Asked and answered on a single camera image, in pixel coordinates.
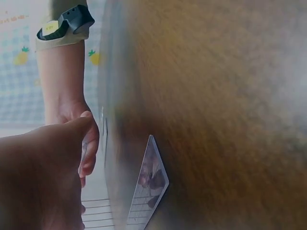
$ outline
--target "card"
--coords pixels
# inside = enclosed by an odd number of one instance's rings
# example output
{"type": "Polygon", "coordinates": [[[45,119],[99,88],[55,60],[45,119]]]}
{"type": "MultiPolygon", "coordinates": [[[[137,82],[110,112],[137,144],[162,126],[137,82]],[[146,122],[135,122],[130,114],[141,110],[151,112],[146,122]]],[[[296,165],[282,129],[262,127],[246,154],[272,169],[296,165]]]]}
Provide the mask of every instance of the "card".
{"type": "Polygon", "coordinates": [[[169,180],[157,144],[149,136],[141,171],[130,207],[126,230],[144,230],[162,196],[169,180]]]}

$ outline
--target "brown surface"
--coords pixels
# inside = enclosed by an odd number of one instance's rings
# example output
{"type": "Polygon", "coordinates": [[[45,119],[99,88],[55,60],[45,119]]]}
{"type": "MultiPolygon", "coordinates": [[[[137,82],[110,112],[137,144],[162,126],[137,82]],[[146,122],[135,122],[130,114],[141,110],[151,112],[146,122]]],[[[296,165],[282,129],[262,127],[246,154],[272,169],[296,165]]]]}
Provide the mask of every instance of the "brown surface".
{"type": "Polygon", "coordinates": [[[171,185],[148,230],[306,229],[306,1],[108,0],[106,11],[117,228],[153,134],[171,185]]]}

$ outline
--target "hand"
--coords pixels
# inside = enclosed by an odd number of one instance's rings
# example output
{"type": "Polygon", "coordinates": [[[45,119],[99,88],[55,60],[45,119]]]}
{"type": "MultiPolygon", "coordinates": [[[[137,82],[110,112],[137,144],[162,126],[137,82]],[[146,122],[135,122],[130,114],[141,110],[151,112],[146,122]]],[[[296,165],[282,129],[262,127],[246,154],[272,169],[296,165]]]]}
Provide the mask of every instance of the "hand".
{"type": "Polygon", "coordinates": [[[11,226],[7,229],[84,229],[78,167],[82,140],[93,126],[91,114],[85,115],[0,138],[0,182],[5,184],[0,204],[9,213],[3,220],[11,226]]]}
{"type": "MultiPolygon", "coordinates": [[[[47,107],[46,109],[46,124],[64,124],[74,120],[84,112],[89,111],[89,107],[85,100],[77,102],[66,101],[57,106],[47,107]]],[[[96,153],[99,144],[98,126],[93,118],[92,126],[84,139],[87,143],[87,151],[84,161],[81,164],[80,178],[82,187],[85,186],[85,176],[90,175],[94,169],[96,161],[96,153]]]]}

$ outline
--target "finger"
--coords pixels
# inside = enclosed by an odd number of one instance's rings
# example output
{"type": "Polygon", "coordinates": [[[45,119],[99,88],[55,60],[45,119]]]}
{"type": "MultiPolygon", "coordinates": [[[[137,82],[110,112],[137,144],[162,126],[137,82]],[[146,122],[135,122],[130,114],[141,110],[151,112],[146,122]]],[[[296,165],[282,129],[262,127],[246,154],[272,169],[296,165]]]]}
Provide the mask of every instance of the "finger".
{"type": "Polygon", "coordinates": [[[81,181],[81,188],[84,188],[85,187],[85,177],[80,177],[80,181],[81,181]]]}
{"type": "Polygon", "coordinates": [[[90,175],[94,170],[96,162],[96,153],[99,145],[99,130],[94,119],[91,129],[85,137],[85,141],[87,142],[87,151],[84,161],[82,162],[81,177],[90,175]]]}
{"type": "Polygon", "coordinates": [[[93,121],[94,118],[92,113],[89,111],[85,111],[81,114],[80,118],[69,121],[65,123],[65,125],[70,127],[71,131],[74,133],[74,136],[77,137],[78,141],[82,141],[92,127],[93,121]]]}
{"type": "Polygon", "coordinates": [[[81,206],[81,214],[83,214],[86,211],[86,208],[84,205],[81,206]]]}

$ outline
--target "smartwatch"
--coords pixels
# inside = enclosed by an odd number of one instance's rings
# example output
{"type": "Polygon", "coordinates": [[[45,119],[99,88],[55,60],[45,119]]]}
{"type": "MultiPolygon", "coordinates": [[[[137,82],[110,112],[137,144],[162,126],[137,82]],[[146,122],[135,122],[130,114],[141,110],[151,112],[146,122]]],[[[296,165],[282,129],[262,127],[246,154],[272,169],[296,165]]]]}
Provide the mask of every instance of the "smartwatch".
{"type": "Polygon", "coordinates": [[[62,38],[69,28],[76,35],[88,31],[94,22],[88,8],[84,5],[77,5],[62,13],[58,20],[44,24],[37,33],[37,38],[43,41],[62,38]]]}

